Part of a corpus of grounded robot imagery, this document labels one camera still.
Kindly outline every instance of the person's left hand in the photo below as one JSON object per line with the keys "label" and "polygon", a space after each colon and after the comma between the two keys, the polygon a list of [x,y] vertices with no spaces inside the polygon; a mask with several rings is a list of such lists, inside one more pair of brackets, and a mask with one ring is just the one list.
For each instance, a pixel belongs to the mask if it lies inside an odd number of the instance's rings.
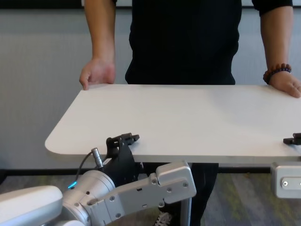
{"label": "person's left hand", "polygon": [[293,97],[301,97],[301,82],[289,72],[277,72],[271,77],[269,84]]}

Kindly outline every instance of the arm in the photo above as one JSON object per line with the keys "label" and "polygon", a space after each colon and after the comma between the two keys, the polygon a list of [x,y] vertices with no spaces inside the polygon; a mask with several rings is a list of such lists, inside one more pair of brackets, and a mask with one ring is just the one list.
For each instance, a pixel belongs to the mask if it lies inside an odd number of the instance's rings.
{"label": "arm", "polygon": [[115,4],[116,0],[85,0],[92,59],[79,77],[84,90],[90,85],[112,84],[115,80]]}
{"label": "arm", "polygon": [[113,0],[85,0],[85,13],[91,34],[92,58],[114,62],[115,3]]}
{"label": "arm", "polygon": [[293,29],[293,8],[279,7],[261,16],[261,36],[267,67],[288,64]]}
{"label": "arm", "polygon": [[[253,0],[261,16],[261,36],[267,68],[288,64],[293,29],[292,0]],[[269,84],[293,97],[301,97],[301,83],[289,72],[277,72]]]}

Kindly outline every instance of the black clamp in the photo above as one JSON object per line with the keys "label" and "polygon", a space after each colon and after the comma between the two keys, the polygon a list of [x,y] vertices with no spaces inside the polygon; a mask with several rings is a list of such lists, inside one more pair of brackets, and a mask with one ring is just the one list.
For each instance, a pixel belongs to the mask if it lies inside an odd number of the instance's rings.
{"label": "black clamp", "polygon": [[138,179],[141,171],[140,163],[136,163],[129,145],[132,145],[139,139],[139,135],[131,133],[122,134],[118,137],[109,137],[106,140],[107,156],[111,159],[105,164],[103,160],[103,168],[100,170],[108,175],[116,187],[132,183]]}
{"label": "black clamp", "polygon": [[301,145],[301,133],[294,133],[293,138],[284,138],[283,143],[287,145]]}

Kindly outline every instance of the floor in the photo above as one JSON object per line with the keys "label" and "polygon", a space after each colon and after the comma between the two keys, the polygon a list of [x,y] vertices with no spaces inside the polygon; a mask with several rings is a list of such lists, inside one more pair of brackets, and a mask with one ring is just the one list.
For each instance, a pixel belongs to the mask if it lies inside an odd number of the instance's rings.
{"label": "floor", "polygon": [[[21,188],[55,185],[65,191],[74,176],[7,177],[0,194]],[[110,226],[151,226],[157,209],[144,210]],[[202,226],[301,226],[301,200],[278,199],[270,190],[270,174],[219,174]]]}

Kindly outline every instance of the shoe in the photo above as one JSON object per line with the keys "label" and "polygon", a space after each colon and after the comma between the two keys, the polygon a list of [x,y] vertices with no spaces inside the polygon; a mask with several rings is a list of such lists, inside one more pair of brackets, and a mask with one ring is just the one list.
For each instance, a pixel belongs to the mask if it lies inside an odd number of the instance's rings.
{"label": "shoe", "polygon": [[172,219],[173,215],[171,215],[170,213],[160,212],[153,226],[172,226]]}

